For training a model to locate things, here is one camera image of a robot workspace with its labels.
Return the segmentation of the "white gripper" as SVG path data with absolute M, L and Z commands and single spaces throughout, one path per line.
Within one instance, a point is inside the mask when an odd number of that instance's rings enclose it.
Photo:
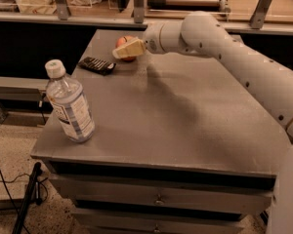
M 170 36 L 168 22 L 149 24 L 143 40 L 138 37 L 121 37 L 116 41 L 112 54 L 116 59 L 132 59 L 143 55 L 146 48 L 153 54 L 165 54 L 170 51 Z

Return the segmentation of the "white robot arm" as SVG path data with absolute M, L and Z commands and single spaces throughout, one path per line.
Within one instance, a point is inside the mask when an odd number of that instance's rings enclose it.
M 293 71 L 232 38 L 206 12 L 151 24 L 112 51 L 117 59 L 179 53 L 216 59 L 293 138 Z M 266 234 L 293 234 L 293 144 L 281 161 Z

